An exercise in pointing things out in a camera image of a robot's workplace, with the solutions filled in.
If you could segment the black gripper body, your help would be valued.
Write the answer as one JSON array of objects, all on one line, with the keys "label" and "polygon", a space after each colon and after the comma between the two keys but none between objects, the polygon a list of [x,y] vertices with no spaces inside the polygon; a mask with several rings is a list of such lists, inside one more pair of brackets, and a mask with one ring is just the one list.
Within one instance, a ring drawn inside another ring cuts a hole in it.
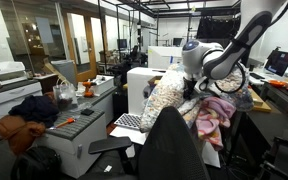
[{"label": "black gripper body", "polygon": [[197,92],[194,89],[195,85],[196,82],[194,80],[184,80],[183,98],[185,100],[191,100],[192,98],[195,98],[197,96]]}]

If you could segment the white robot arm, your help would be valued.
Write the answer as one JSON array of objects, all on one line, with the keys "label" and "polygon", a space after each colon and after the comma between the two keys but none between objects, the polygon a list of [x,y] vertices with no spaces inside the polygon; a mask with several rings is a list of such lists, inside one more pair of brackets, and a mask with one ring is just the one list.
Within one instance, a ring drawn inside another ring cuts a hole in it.
[{"label": "white robot arm", "polygon": [[225,79],[265,31],[288,10],[288,0],[241,0],[240,27],[226,47],[190,40],[182,48],[185,99]]}]

